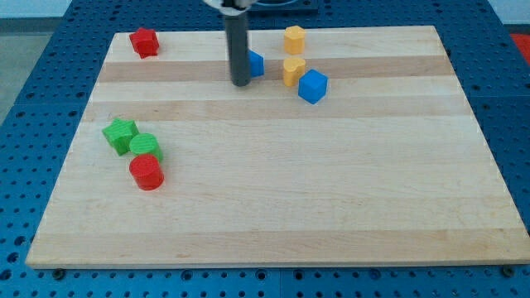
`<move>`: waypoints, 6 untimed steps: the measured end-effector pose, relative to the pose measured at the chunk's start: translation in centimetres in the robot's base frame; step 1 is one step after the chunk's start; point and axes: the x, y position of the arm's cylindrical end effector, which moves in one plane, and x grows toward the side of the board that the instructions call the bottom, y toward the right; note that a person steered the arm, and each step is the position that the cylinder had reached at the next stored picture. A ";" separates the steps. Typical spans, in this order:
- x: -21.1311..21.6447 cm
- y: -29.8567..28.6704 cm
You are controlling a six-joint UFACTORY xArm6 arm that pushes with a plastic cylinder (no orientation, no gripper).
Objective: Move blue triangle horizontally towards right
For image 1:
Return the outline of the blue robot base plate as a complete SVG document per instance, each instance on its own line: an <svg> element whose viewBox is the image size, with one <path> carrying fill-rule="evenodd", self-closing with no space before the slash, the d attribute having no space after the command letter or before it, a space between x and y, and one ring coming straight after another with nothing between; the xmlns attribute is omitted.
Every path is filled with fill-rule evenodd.
<svg viewBox="0 0 530 298"><path fill-rule="evenodd" d="M257 0L250 12L317 12L320 0Z"/></svg>

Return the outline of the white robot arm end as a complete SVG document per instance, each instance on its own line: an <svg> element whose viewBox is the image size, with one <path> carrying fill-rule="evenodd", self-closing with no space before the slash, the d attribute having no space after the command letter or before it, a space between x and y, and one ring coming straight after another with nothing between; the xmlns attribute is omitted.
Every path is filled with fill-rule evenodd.
<svg viewBox="0 0 530 298"><path fill-rule="evenodd" d="M235 17L246 12L257 0L203 0L225 16Z"/></svg>

